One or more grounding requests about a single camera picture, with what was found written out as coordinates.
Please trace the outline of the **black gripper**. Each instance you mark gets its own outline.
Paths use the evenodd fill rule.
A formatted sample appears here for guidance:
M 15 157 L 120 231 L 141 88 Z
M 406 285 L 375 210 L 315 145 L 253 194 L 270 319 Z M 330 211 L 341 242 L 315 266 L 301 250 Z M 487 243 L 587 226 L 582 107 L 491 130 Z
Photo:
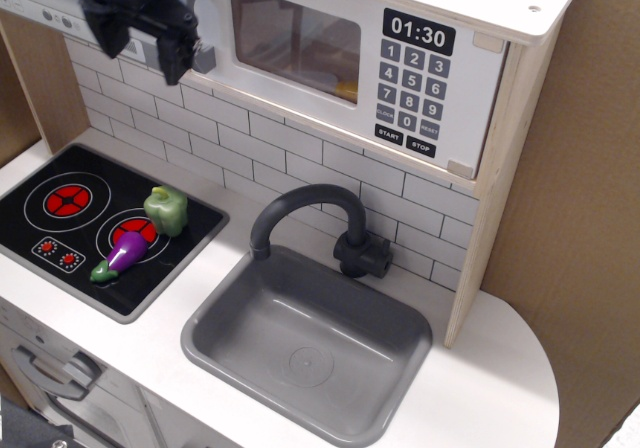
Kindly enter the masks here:
M 157 38 L 165 82 L 179 83 L 193 67 L 200 39 L 197 18 L 181 0 L 79 0 L 85 20 L 102 51 L 116 58 L 130 41 L 131 28 Z

